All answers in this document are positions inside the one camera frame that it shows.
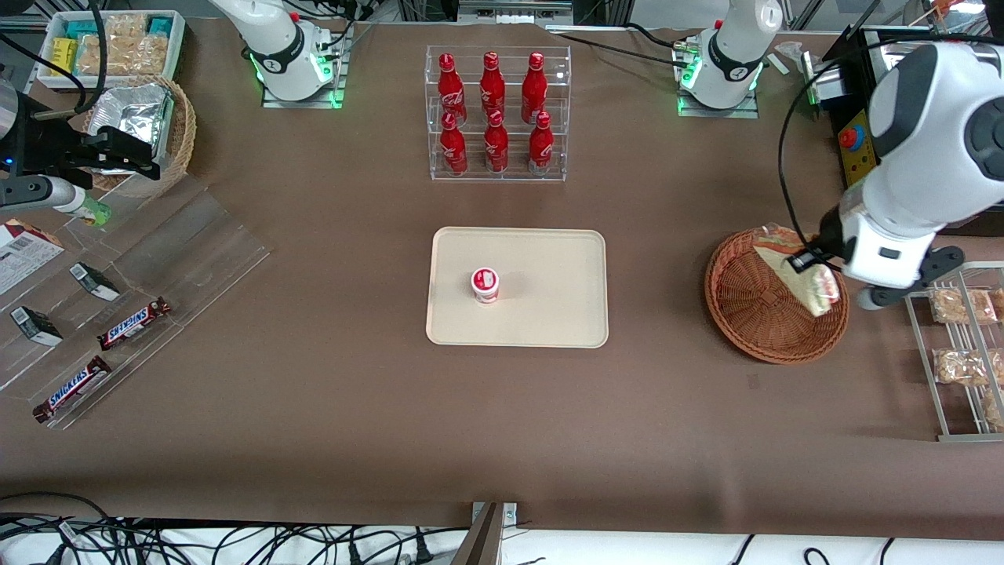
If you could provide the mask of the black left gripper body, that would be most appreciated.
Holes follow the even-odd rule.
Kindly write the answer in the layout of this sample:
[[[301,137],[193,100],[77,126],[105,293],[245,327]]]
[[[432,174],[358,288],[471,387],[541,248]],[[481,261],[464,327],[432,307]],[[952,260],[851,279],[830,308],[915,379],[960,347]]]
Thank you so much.
[[[835,205],[819,221],[818,233],[815,236],[815,254],[825,264],[832,265],[834,260],[844,260],[844,247],[846,243],[843,238],[842,218],[839,205]]]

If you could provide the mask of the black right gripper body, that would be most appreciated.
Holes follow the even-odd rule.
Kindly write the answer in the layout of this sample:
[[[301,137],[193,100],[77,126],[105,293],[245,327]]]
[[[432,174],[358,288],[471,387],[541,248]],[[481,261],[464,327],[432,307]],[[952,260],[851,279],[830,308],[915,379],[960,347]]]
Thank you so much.
[[[64,119],[39,121],[20,117],[17,125],[17,174],[49,174],[53,171],[97,167],[98,151],[86,133]]]

